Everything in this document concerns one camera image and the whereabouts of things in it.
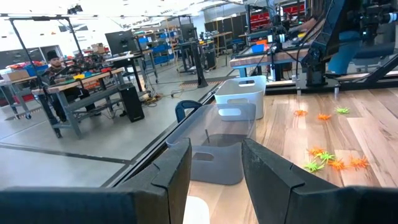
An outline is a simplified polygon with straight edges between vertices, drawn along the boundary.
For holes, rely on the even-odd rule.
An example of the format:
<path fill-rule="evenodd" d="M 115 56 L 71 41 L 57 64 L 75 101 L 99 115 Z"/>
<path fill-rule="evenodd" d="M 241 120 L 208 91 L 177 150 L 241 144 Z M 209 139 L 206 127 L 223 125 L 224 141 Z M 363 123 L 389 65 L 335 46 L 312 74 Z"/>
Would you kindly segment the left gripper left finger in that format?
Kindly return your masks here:
<path fill-rule="evenodd" d="M 192 145 L 184 138 L 121 184 L 123 203 L 116 222 L 182 223 L 191 163 Z"/>

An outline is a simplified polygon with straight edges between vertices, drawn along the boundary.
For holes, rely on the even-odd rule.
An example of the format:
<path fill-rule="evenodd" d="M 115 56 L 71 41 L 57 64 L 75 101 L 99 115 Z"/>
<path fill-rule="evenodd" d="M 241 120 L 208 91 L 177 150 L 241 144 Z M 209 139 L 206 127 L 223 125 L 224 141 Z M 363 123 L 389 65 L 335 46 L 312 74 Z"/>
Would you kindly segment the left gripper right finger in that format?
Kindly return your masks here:
<path fill-rule="evenodd" d="M 294 190 L 307 193 L 337 188 L 252 139 L 242 143 L 242 162 L 259 223 L 285 223 Z"/>

